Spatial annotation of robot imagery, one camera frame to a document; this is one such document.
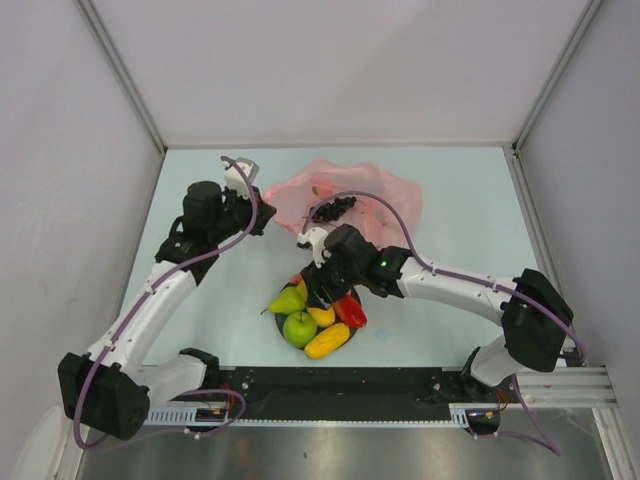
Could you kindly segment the pink plastic bag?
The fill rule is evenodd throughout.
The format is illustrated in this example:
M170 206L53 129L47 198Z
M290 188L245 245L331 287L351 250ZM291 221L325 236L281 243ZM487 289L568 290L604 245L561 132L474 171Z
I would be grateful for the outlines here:
M357 228L365 240L376 247L408 246L404 230L415 234L423 211L421 187L372 164L340 166L315 159L291 179L270 187L263 195L276 208L274 220L293 235L298 235L312 208L321 200L344 191L364 191L390 204L356 195L353 208L340 218L322 222L313 219L312 227L328 232L346 223Z

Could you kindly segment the red fake fruit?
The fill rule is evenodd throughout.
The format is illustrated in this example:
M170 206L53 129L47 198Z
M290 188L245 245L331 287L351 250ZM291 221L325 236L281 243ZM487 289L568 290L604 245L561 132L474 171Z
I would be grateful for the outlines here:
M333 309L342 322L351 328L359 329L368 323L360 303L349 294L335 301Z

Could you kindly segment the black fake grapes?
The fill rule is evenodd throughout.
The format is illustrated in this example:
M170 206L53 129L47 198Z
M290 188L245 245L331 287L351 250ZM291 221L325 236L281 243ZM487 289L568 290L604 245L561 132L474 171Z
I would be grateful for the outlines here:
M311 207L305 219L316 223L338 221L356 204L355 196L339 197L318 207Z

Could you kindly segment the yellow fake lemon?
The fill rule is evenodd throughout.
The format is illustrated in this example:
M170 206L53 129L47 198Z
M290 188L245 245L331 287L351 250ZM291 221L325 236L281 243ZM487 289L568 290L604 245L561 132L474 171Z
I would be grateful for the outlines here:
M320 328L327 328L335 323L336 316L333 308L325 309L315 297L312 297L303 280L296 285L296 291L305 302L306 312Z

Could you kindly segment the green fake pear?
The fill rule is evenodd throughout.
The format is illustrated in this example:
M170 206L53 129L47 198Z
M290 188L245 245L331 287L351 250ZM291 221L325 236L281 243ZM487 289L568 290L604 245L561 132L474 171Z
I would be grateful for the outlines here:
M303 311L306 302L294 286L285 287L279 295L264 309L264 312L290 315Z

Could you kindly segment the yellow fake mango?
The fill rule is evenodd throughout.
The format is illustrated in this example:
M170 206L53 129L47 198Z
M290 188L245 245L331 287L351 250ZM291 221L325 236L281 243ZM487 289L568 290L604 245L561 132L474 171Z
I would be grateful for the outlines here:
M311 359L320 359L340 348L349 338L350 328L344 323L336 323L317 334L304 347L304 352Z

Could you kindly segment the green fake apple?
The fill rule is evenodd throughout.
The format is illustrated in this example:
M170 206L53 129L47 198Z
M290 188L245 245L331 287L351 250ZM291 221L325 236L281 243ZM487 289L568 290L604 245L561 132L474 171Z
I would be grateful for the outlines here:
M285 340L295 348L303 348L317 333L317 324L307 312L289 315L283 325Z

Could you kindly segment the dark teal ceramic plate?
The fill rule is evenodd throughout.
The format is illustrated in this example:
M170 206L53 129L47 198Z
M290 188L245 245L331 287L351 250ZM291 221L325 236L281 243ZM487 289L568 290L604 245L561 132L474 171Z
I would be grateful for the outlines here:
M288 287L288 286L294 286L294 287L296 288L296 285L293 285L291 282L288 282L288 283L287 283L287 284L282 288L282 290L283 290L285 287ZM360 298L359 298L358 294L357 294L354 290L351 290L348 294L349 294L349 295L351 295L355 300L357 300L357 301L360 303L360 305L361 305ZM323 305L323 307L324 307L325 309L328 309L329 307L332 307L332 308L333 308L333 305L331 305L331 306L324 306L324 305ZM277 330L279 331L279 333L280 333L281 337L285 340L284 335L283 335L283 325L284 325L284 322L285 322L286 318L287 318L289 315L274 314L274 313L271 313L271 314L274 316L274 322L275 322L275 325L276 325ZM336 316L336 321L335 321L335 323L334 323L334 324L336 324L336 323L343 323L343 322L342 322L342 320L338 317L338 315L337 315L336 313L335 313L335 316ZM348 342L350 342L350 341L351 341L351 339L352 339L352 338L357 334L358 330L359 330L359 329L361 329L361 328L356 329L356 328L351 328L351 327L349 327L349 328L350 328L350 338L349 338L349 340L348 340L346 343L344 343L340 348L342 348L345 344L347 344ZM316 335L317 335L317 334L319 334L320 332L322 332L324 329L326 329L326 328L320 328L320 327L317 325L317 333L316 333ZM298 349L298 350L300 350L300 351L303 351L303 352L304 352L304 347L303 347L303 348L295 348L295 349Z

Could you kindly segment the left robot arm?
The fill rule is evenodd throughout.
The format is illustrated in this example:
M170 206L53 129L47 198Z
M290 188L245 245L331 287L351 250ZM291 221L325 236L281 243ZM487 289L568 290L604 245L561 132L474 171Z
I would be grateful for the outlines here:
M174 220L133 303L84 353L69 352L58 364L64 413L81 449L99 444L84 438L84 427L102 439L129 440L157 405L181 396L232 396L222 386L218 358L202 350L182 349L173 360L150 369L142 363L220 254L248 235L262 234L275 213L258 188L242 180L228 181L225 187L211 181L188 187L183 213Z

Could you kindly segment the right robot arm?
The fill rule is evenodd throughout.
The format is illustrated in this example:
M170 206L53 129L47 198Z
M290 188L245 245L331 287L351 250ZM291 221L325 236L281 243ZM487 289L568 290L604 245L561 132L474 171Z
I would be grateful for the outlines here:
M480 316L502 330L475 348L461 373L463 393L484 401L506 378L524 369L552 372L573 321L573 312L549 280L526 269L514 278L447 269L421 257L413 246L377 248L355 227L319 227L297 237L311 252L302 272L310 293L335 304L355 287L386 298L435 301Z

